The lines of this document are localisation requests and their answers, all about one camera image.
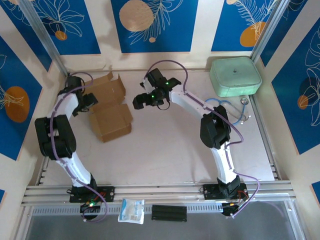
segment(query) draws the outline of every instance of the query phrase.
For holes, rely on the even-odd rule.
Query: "beige circle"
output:
[[[238,0],[226,0],[226,3],[231,5],[234,4],[235,2],[237,2]]]
[[[151,8],[141,0],[130,0],[123,5],[119,12],[120,22],[131,32],[148,29],[154,22]]]
[[[150,38],[149,38],[149,42],[150,42],[150,43],[154,43],[155,41],[156,41],[156,39],[155,39],[154,37],[150,37]]]
[[[12,4],[14,4],[14,5],[18,5],[19,3],[18,3],[18,1],[19,0],[8,0],[10,3],[12,3]]]

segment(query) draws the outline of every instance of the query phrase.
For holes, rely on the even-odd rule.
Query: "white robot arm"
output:
[[[64,97],[65,93],[58,95],[57,101],[53,109],[55,109],[57,103]],[[65,115],[67,120],[69,121],[70,117],[74,110],[79,106],[78,98],[75,93],[69,94],[61,103],[57,112],[55,114],[56,117]],[[49,119],[53,112],[53,109],[47,115]],[[83,166],[76,152],[73,152],[71,157],[61,157],[64,163],[60,160],[56,162],[66,171],[69,177],[72,179],[72,185],[74,187],[83,187],[77,180],[88,185],[91,181],[91,174],[87,171],[87,169]]]
[[[199,99],[197,96],[190,92],[189,95],[192,95],[195,99],[203,102],[201,99]],[[186,96],[184,94],[182,85],[175,86],[169,93],[169,97],[172,103],[178,104],[179,106],[183,107],[185,110],[193,114],[199,120],[201,120],[204,115],[209,115],[211,113],[205,108],[199,106],[199,104],[192,100],[190,97]],[[230,147],[227,146],[228,143],[229,141],[226,141],[221,145],[219,149],[215,147],[210,148],[218,170],[218,178],[224,184],[231,183],[237,177],[237,175],[234,173],[234,164],[232,162],[230,154],[228,157],[229,163],[227,160],[226,150],[228,152],[230,151]]]

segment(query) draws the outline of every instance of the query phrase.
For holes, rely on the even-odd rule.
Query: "black wire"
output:
[[[200,192],[201,194],[205,194],[205,191],[204,191],[204,187],[203,187],[203,186],[200,187],[199,192]]]
[[[168,102],[169,106],[168,106],[167,108],[165,108],[165,109],[160,108],[159,105],[157,105],[156,107],[157,107],[159,110],[161,110],[161,111],[168,110],[168,109],[170,108],[170,105],[171,105],[171,104],[170,104],[169,101],[167,101],[167,102]]]
[[[80,79],[81,79],[81,82],[83,83],[83,86],[85,86],[85,85],[86,85],[86,84],[85,84],[85,80],[83,80],[82,78],[80,78]]]

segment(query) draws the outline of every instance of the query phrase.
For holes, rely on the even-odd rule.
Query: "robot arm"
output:
[[[189,92],[189,94],[192,95],[197,100],[202,102],[202,100],[199,99],[194,94],[192,94],[190,92]],[[218,141],[215,142],[215,140],[212,139],[213,141],[211,142],[211,139],[207,139],[207,138],[210,138],[210,136],[213,136],[212,134],[210,134],[208,132],[208,131],[210,131],[210,129],[208,129],[208,128],[210,128],[210,124],[213,123],[213,119],[211,117],[211,112],[204,109],[203,107],[200,107],[199,104],[197,104],[194,100],[192,100],[191,98],[186,96],[184,94],[183,87],[181,85],[177,85],[170,92],[169,96],[170,96],[170,100],[172,103],[178,104],[179,106],[181,106],[185,110],[187,110],[189,113],[191,113],[195,117],[197,117],[199,120],[201,120],[200,138],[201,138],[202,142],[207,147],[210,148],[210,150],[213,154],[213,158],[215,160],[215,164],[216,164],[217,170],[218,170],[218,179],[224,184],[231,183],[237,177],[237,175],[234,173],[234,165],[233,165],[231,156],[229,155],[229,163],[230,163],[230,166],[229,166],[228,160],[226,157],[226,153],[225,153],[225,150],[230,151],[230,147],[227,146],[229,143],[229,139],[230,139],[230,136],[229,136],[230,128],[229,127],[225,128],[222,123],[221,136],[216,135],[216,137],[218,138]],[[221,141],[219,141],[219,138],[222,138],[222,141],[224,139],[226,141],[220,145]]]
[[[229,199],[237,194],[237,190],[240,187],[240,178],[234,173],[231,155],[229,154],[228,158],[226,156],[226,153],[230,151],[228,147],[231,132],[230,126],[220,117],[207,110],[206,103],[197,96],[188,92],[194,99],[203,103],[205,107],[200,106],[195,100],[188,97],[183,90],[181,82],[177,79],[171,78],[167,80],[157,68],[150,71],[146,78],[147,80],[140,84],[146,90],[146,93],[137,95],[134,98],[134,108],[137,110],[143,109],[144,104],[146,106],[159,107],[166,100],[169,104],[170,102],[178,104],[200,119],[200,138],[210,148],[218,170],[217,196]],[[225,119],[228,119],[226,109],[223,106],[214,107],[214,110]]]
[[[59,92],[56,104],[47,117],[35,120],[34,124],[40,151],[44,156],[49,157],[51,160],[56,160],[56,158],[53,153],[50,139],[50,117],[57,104],[65,97],[66,93],[79,86],[81,86],[81,79],[79,77],[69,77],[67,79],[67,87]],[[59,158],[62,159],[62,161],[56,160],[56,162],[72,179],[72,187],[74,188],[74,191],[78,188],[83,188],[83,185],[79,182],[86,185],[92,184],[93,177],[83,166],[76,153],[76,138],[71,129],[69,119],[71,115],[78,115],[78,112],[87,112],[89,107],[97,102],[98,101],[92,93],[83,95],[81,90],[77,90],[64,98],[53,119],[53,129],[56,132],[56,136],[54,137],[55,148]]]

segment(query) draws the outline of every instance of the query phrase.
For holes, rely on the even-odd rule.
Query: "blue cable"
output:
[[[219,105],[222,105],[223,103],[228,103],[228,104],[230,104],[231,106],[233,106],[232,103],[229,102],[228,100],[219,100],[219,99],[214,98],[214,97],[208,98],[207,100],[205,100],[206,103],[209,102],[209,101],[216,101],[216,102],[219,103]],[[239,118],[238,121],[236,121],[235,123],[232,123],[232,125],[235,126],[235,125],[237,125],[237,124],[241,121],[241,118],[242,118],[242,116],[243,116],[244,113],[245,113],[245,108],[246,108],[246,105],[243,105],[240,118]]]

